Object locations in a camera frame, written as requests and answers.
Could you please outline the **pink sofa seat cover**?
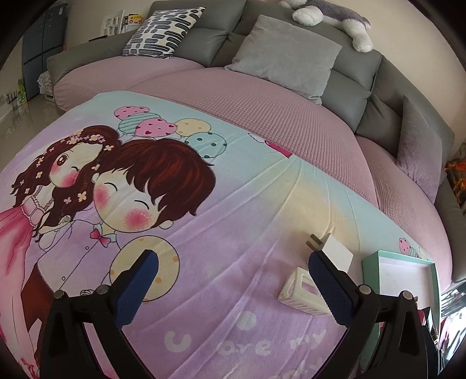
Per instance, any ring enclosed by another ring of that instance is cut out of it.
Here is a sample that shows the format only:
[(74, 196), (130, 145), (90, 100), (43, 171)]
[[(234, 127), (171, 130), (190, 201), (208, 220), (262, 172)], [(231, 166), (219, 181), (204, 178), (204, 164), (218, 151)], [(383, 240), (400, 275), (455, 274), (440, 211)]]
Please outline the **pink sofa seat cover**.
[(72, 70), (54, 86), (54, 99), (68, 111), (113, 91), (180, 103), (276, 142), (378, 207), (435, 261), (441, 288), (451, 284), (452, 253), (435, 206), (389, 152), (353, 134), (325, 107), (265, 80), (183, 58), (122, 56)]

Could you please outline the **white slotted plastic holder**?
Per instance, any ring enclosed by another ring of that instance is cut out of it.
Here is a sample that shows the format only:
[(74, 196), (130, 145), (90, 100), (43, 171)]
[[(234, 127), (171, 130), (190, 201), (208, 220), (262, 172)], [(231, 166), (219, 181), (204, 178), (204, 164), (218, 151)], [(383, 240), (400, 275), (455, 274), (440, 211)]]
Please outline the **white slotted plastic holder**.
[(292, 272), (277, 299), (286, 306), (314, 316), (330, 315), (330, 310), (309, 272), (301, 267), (297, 267)]

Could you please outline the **white magazine rack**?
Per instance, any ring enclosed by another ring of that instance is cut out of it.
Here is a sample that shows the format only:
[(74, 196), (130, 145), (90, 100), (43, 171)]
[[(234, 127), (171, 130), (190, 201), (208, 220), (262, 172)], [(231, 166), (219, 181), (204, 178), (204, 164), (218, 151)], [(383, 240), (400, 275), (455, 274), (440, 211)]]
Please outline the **white magazine rack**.
[(100, 36), (116, 36), (129, 31), (137, 31), (144, 21), (144, 15), (139, 13), (128, 13), (122, 9), (117, 13), (107, 15), (103, 18)]

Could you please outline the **white charger cube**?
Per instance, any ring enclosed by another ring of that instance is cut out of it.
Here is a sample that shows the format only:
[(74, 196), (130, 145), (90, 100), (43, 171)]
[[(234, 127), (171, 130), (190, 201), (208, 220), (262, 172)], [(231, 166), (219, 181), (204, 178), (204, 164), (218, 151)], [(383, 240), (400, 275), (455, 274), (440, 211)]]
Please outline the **white charger cube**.
[(348, 272), (350, 269), (353, 259), (352, 252), (331, 233), (324, 235), (322, 238), (311, 234), (310, 238), (306, 241), (306, 245), (313, 252), (324, 252), (339, 270)]

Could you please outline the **grey sofa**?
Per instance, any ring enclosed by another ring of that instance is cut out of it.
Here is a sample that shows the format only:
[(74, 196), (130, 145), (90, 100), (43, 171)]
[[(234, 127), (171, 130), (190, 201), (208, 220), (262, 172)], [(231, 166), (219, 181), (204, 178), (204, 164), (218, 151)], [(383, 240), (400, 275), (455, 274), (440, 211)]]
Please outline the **grey sofa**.
[[(260, 15), (290, 21), (291, 12), (263, 1), (203, 1), (202, 18), (188, 32), (172, 58), (183, 58), (205, 68), (229, 65)], [(342, 49), (331, 70), (318, 105), (340, 118), (356, 136), (366, 137), (396, 160), (407, 96), (420, 110), (429, 127), (442, 140), (442, 152), (450, 153), (454, 134), (426, 97), (377, 51), (363, 54), (352, 48), (342, 31), (321, 24), (314, 32), (331, 39)], [(129, 34), (95, 39), (51, 56), (47, 68), (55, 86), (72, 70), (107, 58), (125, 57), (122, 49)], [(441, 180), (432, 203), (446, 230), (453, 258), (452, 283), (465, 278), (465, 218), (446, 178)]]

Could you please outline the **teal edged white tray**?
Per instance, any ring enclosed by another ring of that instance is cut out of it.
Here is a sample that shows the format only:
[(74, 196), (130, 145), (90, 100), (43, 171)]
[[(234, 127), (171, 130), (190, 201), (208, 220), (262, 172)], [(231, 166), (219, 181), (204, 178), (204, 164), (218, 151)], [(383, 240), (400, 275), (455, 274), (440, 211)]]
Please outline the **teal edged white tray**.
[(440, 319), (437, 269), (432, 261), (379, 250), (362, 260), (363, 283), (378, 294), (398, 296), (410, 291), (421, 309), (430, 308), (436, 328)]

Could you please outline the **dark cabinet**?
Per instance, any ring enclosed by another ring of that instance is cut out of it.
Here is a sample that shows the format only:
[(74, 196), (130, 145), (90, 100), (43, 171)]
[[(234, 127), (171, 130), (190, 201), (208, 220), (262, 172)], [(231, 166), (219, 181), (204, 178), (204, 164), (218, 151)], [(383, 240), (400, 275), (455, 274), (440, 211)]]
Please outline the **dark cabinet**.
[(47, 59), (63, 50), (67, 8), (66, 2), (53, 5), (23, 36), (22, 73), (27, 100), (40, 94), (37, 80), (47, 70)]

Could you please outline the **grey square cushion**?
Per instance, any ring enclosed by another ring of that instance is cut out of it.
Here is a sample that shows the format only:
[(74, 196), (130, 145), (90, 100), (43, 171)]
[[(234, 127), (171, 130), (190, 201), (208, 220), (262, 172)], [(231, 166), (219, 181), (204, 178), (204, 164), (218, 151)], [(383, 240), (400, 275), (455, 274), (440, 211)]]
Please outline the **grey square cushion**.
[(342, 46), (260, 15), (226, 69), (267, 80), (320, 105)]

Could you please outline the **purple grey cushion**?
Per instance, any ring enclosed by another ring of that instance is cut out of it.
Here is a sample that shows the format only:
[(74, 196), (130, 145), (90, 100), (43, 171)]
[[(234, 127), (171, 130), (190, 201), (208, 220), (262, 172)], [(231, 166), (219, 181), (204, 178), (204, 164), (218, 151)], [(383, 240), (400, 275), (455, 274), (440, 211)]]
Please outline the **purple grey cushion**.
[(396, 166), (435, 202), (442, 176), (442, 140), (407, 96), (403, 99)]

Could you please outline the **cartoon print blanket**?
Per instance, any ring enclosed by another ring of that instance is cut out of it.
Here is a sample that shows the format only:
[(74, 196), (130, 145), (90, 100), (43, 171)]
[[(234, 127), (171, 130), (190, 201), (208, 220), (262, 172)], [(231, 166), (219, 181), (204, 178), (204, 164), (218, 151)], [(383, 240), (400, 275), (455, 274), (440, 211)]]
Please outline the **cartoon print blanket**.
[(311, 378), (344, 329), (278, 301), (311, 234), (434, 261), (379, 208), (270, 139), (200, 110), (105, 92), (1, 172), (1, 341), (30, 378), (53, 295), (159, 270), (127, 340), (156, 378)]

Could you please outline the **black white patterned cushion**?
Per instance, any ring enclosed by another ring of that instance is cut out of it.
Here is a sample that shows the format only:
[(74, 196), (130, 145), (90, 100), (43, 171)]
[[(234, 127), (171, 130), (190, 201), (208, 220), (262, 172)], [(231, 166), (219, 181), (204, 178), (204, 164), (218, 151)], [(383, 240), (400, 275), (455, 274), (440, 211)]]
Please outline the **black white patterned cushion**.
[(132, 35), (122, 55), (170, 58), (204, 11), (205, 7), (155, 11)]

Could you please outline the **husky plush toy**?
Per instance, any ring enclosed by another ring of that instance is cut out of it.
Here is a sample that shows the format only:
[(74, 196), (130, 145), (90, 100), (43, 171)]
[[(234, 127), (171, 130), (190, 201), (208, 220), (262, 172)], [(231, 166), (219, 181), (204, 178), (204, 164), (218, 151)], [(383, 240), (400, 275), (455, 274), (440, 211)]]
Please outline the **husky plush toy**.
[(314, 27), (326, 23), (344, 31), (352, 38), (357, 52), (369, 53), (374, 49), (368, 34), (371, 29), (369, 20), (352, 9), (322, 0), (284, 0), (279, 5), (291, 9), (292, 19), (300, 25)]

